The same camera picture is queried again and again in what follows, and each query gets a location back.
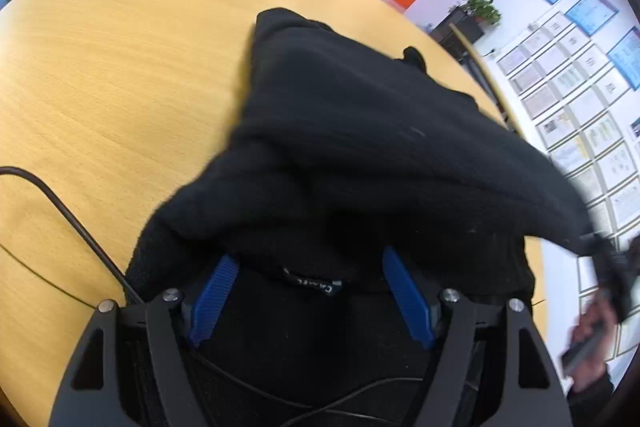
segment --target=clothing tag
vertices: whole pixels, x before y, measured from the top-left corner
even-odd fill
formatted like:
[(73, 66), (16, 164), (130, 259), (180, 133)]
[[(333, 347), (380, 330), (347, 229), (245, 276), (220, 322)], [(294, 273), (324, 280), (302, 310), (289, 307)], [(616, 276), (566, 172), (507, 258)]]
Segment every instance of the clothing tag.
[(301, 275), (294, 275), (288, 269), (284, 268), (284, 278), (297, 286), (306, 286), (318, 290), (327, 296), (333, 296), (342, 289), (342, 281), (323, 281), (321, 279), (310, 279)]

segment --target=black cable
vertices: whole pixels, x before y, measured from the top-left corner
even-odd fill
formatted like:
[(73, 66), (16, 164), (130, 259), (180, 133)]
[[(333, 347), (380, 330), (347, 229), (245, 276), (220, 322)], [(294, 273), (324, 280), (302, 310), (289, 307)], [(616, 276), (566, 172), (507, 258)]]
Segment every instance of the black cable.
[(84, 239), (84, 242), (89, 245), (89, 248), (94, 251), (100, 261), (102, 261), (102, 263), (111, 272), (111, 275), (113, 275), (120, 283), (120, 286), (122, 286), (124, 291), (129, 294), (129, 297), (131, 297), (131, 299), (135, 301), (136, 304), (144, 304), (145, 301), (143, 301), (140, 295), (138, 295), (138, 293), (129, 284), (129, 281), (127, 281), (126, 277), (124, 277), (124, 274), (120, 271), (120, 269), (118, 269), (116, 264), (111, 260), (111, 258), (102, 249), (102, 247), (98, 245), (97, 241), (91, 236), (87, 229), (82, 226), (82, 223), (78, 221), (78, 218), (74, 216), (71, 210), (66, 207), (66, 205), (60, 200), (59, 197), (57, 197), (55, 192), (53, 192), (53, 190), (51, 190), (44, 181), (38, 178), (35, 174), (31, 174), (29, 171), (20, 169), (18, 167), (0, 167), (0, 175), (2, 174), (11, 174), (13, 176), (18, 176), (18, 178), (25, 179), (31, 184), (36, 185), (36, 187), (39, 188), (47, 198), (49, 198), (49, 201), (53, 203), (53, 206), (55, 206), (58, 211), (60, 211), (60, 214), (65, 216), (65, 219), (72, 227), (74, 227), (76, 232), (79, 233), (80, 237)]
[(393, 422), (391, 420), (386, 420), (384, 418), (379, 418), (377, 416), (370, 416), (367, 414), (360, 414), (360, 413), (355, 413), (355, 412), (350, 412), (350, 411), (343, 411), (340, 409), (333, 409), (333, 407), (340, 405), (341, 403), (344, 403), (352, 398), (355, 398), (356, 396), (358, 396), (361, 393), (364, 393), (365, 391), (368, 391), (369, 389), (373, 389), (374, 387), (377, 387), (379, 385), (383, 385), (386, 383), (394, 383), (394, 382), (421, 382), (422, 378), (417, 378), (417, 377), (393, 377), (393, 378), (383, 378), (381, 380), (376, 380), (374, 382), (371, 382), (367, 385), (364, 385), (363, 387), (359, 387), (358, 389), (356, 389), (355, 391), (352, 391), (351, 393), (349, 393), (348, 395), (343, 396), (342, 398), (339, 398), (338, 400), (331, 402), (328, 405), (322, 406), (322, 407), (317, 407), (314, 409), (314, 406), (312, 405), (308, 405), (305, 403), (299, 403), (299, 402), (294, 402), (291, 400), (287, 400), (285, 398), (281, 398), (279, 396), (275, 396), (271, 393), (267, 393), (266, 391), (262, 391), (261, 389), (258, 389), (257, 387), (252, 386), (250, 383), (246, 383), (243, 380), (240, 380), (238, 377), (235, 377), (234, 375), (226, 372), (224, 369), (222, 369), (220, 366), (216, 365), (215, 363), (211, 362), (209, 359), (207, 359), (206, 357), (204, 357), (203, 355), (201, 355), (200, 353), (198, 353), (196, 351), (196, 349), (193, 346), (190, 346), (190, 352), (191, 352), (191, 356), (197, 360), (198, 362), (200, 362), (201, 364), (205, 365), (206, 367), (209, 367), (210, 369), (212, 369), (213, 371), (215, 371), (216, 373), (219, 373), (220, 375), (222, 375), (225, 378), (228, 378), (229, 380), (231, 380), (232, 382), (238, 384), (241, 387), (244, 387), (245, 389), (252, 391), (252, 393), (257, 394), (258, 396), (261, 396), (263, 398), (266, 398), (268, 400), (271, 401), (275, 401), (275, 402), (279, 402), (281, 404), (284, 405), (288, 405), (289, 407), (295, 407), (297, 409), (312, 409), (300, 416), (296, 416), (295, 418), (292, 418), (291, 420), (288, 420), (286, 423), (284, 423), (283, 425), (281, 425), (280, 427), (285, 427), (285, 426), (289, 426), (289, 425), (293, 425), (293, 423), (297, 423), (302, 419), (308, 418), (310, 416), (314, 416), (318, 413), (321, 412), (327, 412), (327, 413), (332, 413), (332, 414), (341, 414), (344, 416), (351, 416), (351, 417), (356, 417), (356, 418), (361, 418), (361, 419), (367, 419), (367, 420), (372, 420), (372, 421), (377, 421), (380, 423), (385, 423), (387, 425), (398, 425), (398, 423)]

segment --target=person's arm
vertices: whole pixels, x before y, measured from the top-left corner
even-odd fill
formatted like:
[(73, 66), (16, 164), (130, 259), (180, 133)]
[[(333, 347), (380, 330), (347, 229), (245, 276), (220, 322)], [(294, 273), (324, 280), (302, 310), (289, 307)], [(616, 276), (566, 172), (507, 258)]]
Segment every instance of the person's arm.
[(590, 425), (613, 394), (605, 358), (614, 340), (616, 312), (601, 293), (597, 293), (586, 313), (580, 317), (578, 325), (572, 331), (571, 341), (584, 341), (593, 333), (593, 325), (600, 320), (604, 322), (606, 332), (600, 345), (571, 375), (574, 386), (569, 391), (567, 400), (574, 427)]

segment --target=desk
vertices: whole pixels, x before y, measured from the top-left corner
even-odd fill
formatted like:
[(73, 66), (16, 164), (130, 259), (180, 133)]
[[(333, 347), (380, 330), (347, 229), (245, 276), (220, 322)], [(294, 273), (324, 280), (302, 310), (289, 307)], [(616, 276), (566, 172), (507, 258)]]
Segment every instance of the desk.
[[(471, 77), (380, 0), (14, 0), (0, 11), (0, 163), (42, 177), (126, 269), (156, 206), (224, 147), (255, 16), (275, 6), (392, 57), (414, 45), (431, 76), (500, 121)], [(11, 176), (0, 177), (0, 245), (22, 281), (14, 291), (11, 275), (1, 281), (0, 316), (12, 314), (16, 328), (20, 316), (38, 318), (22, 330), (28, 343), (5, 341), (11, 326), (0, 323), (0, 387), (31, 427), (44, 427), (91, 312), (47, 282), (89, 305), (123, 302), (122, 292), (49, 201)]]

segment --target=thin wire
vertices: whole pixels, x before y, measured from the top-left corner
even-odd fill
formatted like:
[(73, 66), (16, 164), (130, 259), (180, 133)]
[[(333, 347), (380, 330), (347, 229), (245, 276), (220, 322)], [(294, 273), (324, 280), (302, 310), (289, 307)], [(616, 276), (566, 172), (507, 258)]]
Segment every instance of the thin wire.
[(319, 414), (321, 412), (325, 412), (325, 411), (331, 409), (332, 407), (336, 407), (336, 406), (340, 405), (341, 403), (346, 402), (347, 400), (355, 398), (359, 394), (362, 394), (365, 391), (368, 391), (369, 389), (373, 389), (374, 387), (377, 387), (379, 385), (383, 385), (385, 383), (392, 383), (392, 382), (398, 382), (398, 381), (417, 382), (417, 381), (422, 381), (422, 378), (395, 377), (395, 378), (383, 378), (382, 380), (376, 380), (374, 382), (371, 382), (368, 385), (365, 385), (363, 387), (360, 387), (360, 388), (356, 389), (352, 393), (349, 393), (349, 394), (343, 396), (342, 398), (339, 398), (339, 399), (337, 399), (335, 401), (332, 401), (331, 403), (328, 403), (325, 406), (318, 407), (317, 409), (313, 409), (312, 411), (308, 411), (308, 412), (302, 413), (302, 414), (300, 414), (298, 416), (295, 416), (294, 418), (291, 418), (290, 420), (287, 420), (286, 422), (281, 424), (280, 427), (290, 427), (291, 425), (293, 425), (295, 423), (298, 423), (301, 420), (304, 420), (306, 418), (310, 418), (310, 417), (315, 416), (316, 414)]
[(102, 249), (100, 245), (98, 245), (97, 241), (92, 237), (92, 235), (87, 231), (87, 229), (78, 221), (78, 218), (74, 216), (74, 214), (69, 210), (66, 205), (60, 200), (59, 197), (49, 188), (49, 186), (38, 178), (35, 174), (31, 174), (31, 172), (26, 171), (24, 169), (20, 169), (19, 167), (0, 167), (0, 175), (2, 174), (11, 174), (13, 176), (18, 176), (18, 178), (22, 178), (30, 182), (39, 188), (44, 195), (49, 198), (49, 201), (53, 203), (59, 211), (60, 214), (65, 216), (65, 219), (69, 222), (69, 224), (74, 227), (76, 232), (84, 239), (84, 242), (89, 245), (89, 248), (94, 251), (94, 253), (98, 256), (100, 261), (107, 267), (107, 269), (111, 272), (116, 280), (120, 283), (120, 286), (126, 291), (127, 294), (131, 297), (136, 304), (144, 304), (142, 297), (138, 295), (138, 293), (133, 289), (130, 285), (129, 281), (127, 281), (126, 277), (124, 277), (124, 273), (118, 269), (116, 264), (111, 260), (111, 257), (107, 255), (107, 253)]

